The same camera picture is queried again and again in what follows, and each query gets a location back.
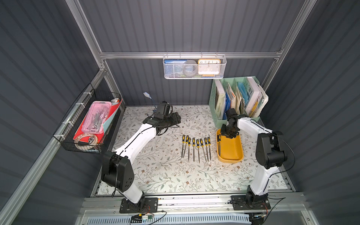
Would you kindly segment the yellow black file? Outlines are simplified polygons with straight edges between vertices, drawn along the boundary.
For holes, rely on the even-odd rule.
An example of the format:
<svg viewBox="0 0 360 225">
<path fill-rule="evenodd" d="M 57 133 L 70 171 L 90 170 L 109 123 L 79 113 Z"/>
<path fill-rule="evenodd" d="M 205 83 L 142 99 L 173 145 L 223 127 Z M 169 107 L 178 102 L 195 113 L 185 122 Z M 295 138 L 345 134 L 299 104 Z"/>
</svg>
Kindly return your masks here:
<svg viewBox="0 0 360 225">
<path fill-rule="evenodd" d="M 182 135 L 181 158 L 183 158 L 183 154 L 184 154 L 184 143 L 185 143 L 185 135 Z"/>
<path fill-rule="evenodd" d="M 206 154 L 205 154 L 205 149 L 204 149 L 204 144 L 203 144 L 203 140 L 200 139 L 200 145 L 202 147 L 202 151 L 203 151 L 203 154 L 204 154 L 204 160 L 205 162 L 207 162 L 207 158 L 206 158 Z"/>
<path fill-rule="evenodd" d="M 217 135 L 217 152 L 221 156 L 221 134 Z"/>
<path fill-rule="evenodd" d="M 184 144 L 184 148 L 183 148 L 183 157 L 185 157 L 185 153 L 186 153 L 186 146 L 187 146 L 187 144 L 188 144 L 188 139 L 189 139 L 189 136 L 185 136 L 185 138 L 184 138 L 184 142 L 183 142 L 183 144 Z"/>
<path fill-rule="evenodd" d="M 193 137 L 192 138 L 192 145 L 193 145 L 193 162 L 195 162 L 195 146 L 196 146 L 196 140 Z"/>
<path fill-rule="evenodd" d="M 211 153 L 211 139 L 210 139 L 210 137 L 208 136 L 207 137 L 207 142 L 208 142 L 208 149 L 209 149 L 209 161 L 211 161 L 211 159 L 212 159 L 212 153 Z"/>
<path fill-rule="evenodd" d="M 191 145 L 190 137 L 188 137 L 188 139 L 187 139 L 187 144 L 188 144 L 187 159 L 188 159 L 188 161 L 190 161 L 190 145 Z"/>
<path fill-rule="evenodd" d="M 196 147 L 197 147 L 197 153 L 198 153 L 198 162 L 200 163 L 200 144 L 199 139 L 196 139 Z"/>
<path fill-rule="evenodd" d="M 209 153 L 208 153 L 208 141 L 207 138 L 204 138 L 204 144 L 205 144 L 205 152 L 206 152 L 206 161 L 209 162 Z"/>
</svg>

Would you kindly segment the yellow storage tray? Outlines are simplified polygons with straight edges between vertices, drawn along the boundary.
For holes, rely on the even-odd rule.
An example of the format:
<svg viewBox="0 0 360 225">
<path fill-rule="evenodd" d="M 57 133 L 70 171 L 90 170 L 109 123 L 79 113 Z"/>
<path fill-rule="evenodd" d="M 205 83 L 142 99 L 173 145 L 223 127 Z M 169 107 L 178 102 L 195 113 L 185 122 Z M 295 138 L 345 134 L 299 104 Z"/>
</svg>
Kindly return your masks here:
<svg viewBox="0 0 360 225">
<path fill-rule="evenodd" d="M 217 130 L 216 135 L 220 134 L 220 129 Z M 221 136 L 221 156 L 218 155 L 218 143 L 217 143 L 217 158 L 223 163 L 238 163 L 244 159 L 243 147 L 241 136 L 230 139 Z"/>
</svg>

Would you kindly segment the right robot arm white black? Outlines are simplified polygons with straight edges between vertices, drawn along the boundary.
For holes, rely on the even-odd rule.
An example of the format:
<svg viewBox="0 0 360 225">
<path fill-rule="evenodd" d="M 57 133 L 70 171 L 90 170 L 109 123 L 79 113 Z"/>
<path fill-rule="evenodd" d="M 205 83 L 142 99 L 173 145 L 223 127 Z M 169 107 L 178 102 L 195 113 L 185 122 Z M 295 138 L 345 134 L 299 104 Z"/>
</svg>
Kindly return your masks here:
<svg viewBox="0 0 360 225">
<path fill-rule="evenodd" d="M 220 130 L 222 137 L 236 138 L 242 130 L 256 138 L 255 155 L 260 166 L 247 188 L 245 204 L 250 208 L 260 206 L 268 200 L 268 185 L 271 176 L 288 159 L 285 142 L 281 139 L 283 134 L 259 125 L 252 118 L 237 114 L 233 108 L 226 111 L 226 119 L 227 124 L 222 125 Z"/>
</svg>

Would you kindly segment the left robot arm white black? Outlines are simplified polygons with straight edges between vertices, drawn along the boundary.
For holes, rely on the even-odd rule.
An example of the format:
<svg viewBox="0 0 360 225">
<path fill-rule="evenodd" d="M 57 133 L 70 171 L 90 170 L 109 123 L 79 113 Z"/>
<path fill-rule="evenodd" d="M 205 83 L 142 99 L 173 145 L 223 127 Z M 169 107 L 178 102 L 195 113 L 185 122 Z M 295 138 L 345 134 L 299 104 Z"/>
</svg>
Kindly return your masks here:
<svg viewBox="0 0 360 225">
<path fill-rule="evenodd" d="M 127 142 L 114 152 L 105 153 L 101 180 L 118 190 L 131 203 L 141 202 L 144 193 L 134 183 L 135 174 L 132 165 L 147 143 L 162 134 L 161 130 L 167 130 L 180 123 L 181 117 L 177 112 L 167 116 L 149 116 L 144 119 L 138 131 Z"/>
</svg>

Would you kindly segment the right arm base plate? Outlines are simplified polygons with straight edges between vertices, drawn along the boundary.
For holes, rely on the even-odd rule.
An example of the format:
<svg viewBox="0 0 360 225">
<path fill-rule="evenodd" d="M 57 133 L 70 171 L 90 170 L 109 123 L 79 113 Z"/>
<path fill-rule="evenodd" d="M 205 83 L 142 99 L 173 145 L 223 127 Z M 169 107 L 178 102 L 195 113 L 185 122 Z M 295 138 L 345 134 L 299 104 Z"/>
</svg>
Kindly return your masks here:
<svg viewBox="0 0 360 225">
<path fill-rule="evenodd" d="M 229 202 L 235 211 L 241 210 L 270 210 L 272 207 L 270 205 L 268 194 L 261 196 L 253 195 L 240 195 L 240 196 L 231 196 Z"/>
</svg>

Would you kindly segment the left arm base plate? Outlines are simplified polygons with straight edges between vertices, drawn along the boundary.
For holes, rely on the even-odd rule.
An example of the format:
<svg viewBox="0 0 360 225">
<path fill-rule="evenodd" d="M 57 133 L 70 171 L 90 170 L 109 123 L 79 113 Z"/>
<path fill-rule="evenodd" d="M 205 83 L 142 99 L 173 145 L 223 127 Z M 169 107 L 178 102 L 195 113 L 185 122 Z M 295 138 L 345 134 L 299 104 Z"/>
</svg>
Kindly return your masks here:
<svg viewBox="0 0 360 225">
<path fill-rule="evenodd" d="M 119 213 L 156 213 L 158 211 L 158 198 L 141 198 L 138 203 L 122 199 Z"/>
</svg>

